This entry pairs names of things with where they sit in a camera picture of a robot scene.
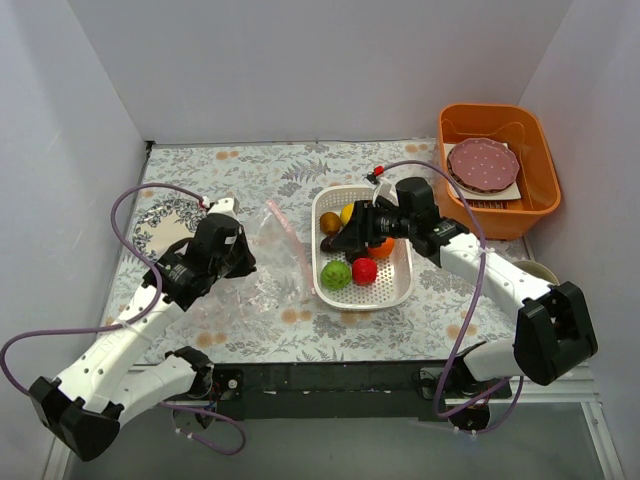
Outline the red apple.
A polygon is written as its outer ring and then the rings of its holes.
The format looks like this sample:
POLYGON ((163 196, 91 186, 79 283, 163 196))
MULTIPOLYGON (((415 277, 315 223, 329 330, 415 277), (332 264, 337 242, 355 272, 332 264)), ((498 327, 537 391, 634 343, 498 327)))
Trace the red apple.
POLYGON ((376 281, 378 266, 375 260, 361 257, 352 264, 352 280, 356 285, 368 286, 376 281))

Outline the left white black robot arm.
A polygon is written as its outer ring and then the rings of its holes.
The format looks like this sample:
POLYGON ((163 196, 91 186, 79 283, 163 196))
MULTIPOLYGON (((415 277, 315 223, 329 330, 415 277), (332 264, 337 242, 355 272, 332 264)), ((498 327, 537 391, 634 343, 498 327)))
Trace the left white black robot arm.
POLYGON ((213 363, 192 347, 170 352, 141 374, 129 370, 216 281, 250 275, 255 259, 235 216, 210 213, 194 237, 171 245, 155 267, 160 277, 144 276, 124 314, 139 320, 99 336, 56 378, 40 377, 29 389, 43 425, 82 461, 100 456, 122 426, 156 404, 182 394, 208 396, 213 363))

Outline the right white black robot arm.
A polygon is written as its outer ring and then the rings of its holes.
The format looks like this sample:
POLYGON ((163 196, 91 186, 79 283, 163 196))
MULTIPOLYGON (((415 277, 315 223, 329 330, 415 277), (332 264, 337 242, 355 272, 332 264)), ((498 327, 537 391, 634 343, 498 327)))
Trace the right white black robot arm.
POLYGON ((406 239, 437 267, 475 282, 476 289, 511 317, 509 341, 484 342, 454 357, 452 383, 475 397, 489 380, 524 376, 546 386, 593 357, 598 344, 582 290, 571 282, 548 283, 526 273, 482 245, 460 222, 440 215, 427 181, 396 185, 395 201, 359 200, 349 222, 331 245, 344 253, 378 247, 386 239, 406 239))

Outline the green custard apple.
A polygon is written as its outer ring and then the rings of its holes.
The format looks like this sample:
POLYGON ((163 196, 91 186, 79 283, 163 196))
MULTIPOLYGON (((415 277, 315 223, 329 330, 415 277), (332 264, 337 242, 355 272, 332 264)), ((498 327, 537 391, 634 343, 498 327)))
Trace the green custard apple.
POLYGON ((337 291, 345 288, 352 279, 351 268, 342 261, 332 260, 321 271, 321 284, 329 290, 337 291))

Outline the orange fruit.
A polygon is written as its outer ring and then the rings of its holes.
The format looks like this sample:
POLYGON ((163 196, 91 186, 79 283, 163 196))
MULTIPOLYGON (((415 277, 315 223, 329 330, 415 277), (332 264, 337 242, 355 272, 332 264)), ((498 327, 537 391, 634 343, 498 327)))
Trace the orange fruit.
POLYGON ((395 240, 393 238, 386 238, 380 246, 369 247, 368 253, 371 258, 385 259, 392 254, 394 247, 395 247, 395 240))

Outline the clear zip top bag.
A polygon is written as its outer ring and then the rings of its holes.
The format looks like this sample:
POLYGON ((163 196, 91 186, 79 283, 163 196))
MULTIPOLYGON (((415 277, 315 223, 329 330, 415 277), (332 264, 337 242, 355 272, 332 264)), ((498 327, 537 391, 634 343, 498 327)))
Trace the clear zip top bag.
POLYGON ((218 281, 189 309, 191 320, 216 328, 250 327, 311 299, 313 279, 304 248, 275 201, 266 201, 247 218, 245 232, 256 271, 218 281))

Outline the purple eggplant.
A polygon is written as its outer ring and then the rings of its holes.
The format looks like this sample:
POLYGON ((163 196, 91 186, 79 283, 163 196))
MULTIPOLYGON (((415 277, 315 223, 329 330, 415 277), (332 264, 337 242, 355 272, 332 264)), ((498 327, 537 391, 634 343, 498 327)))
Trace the purple eggplant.
POLYGON ((320 243, 320 250, 324 253, 334 253, 336 251, 333 245, 333 237, 325 237, 320 243))

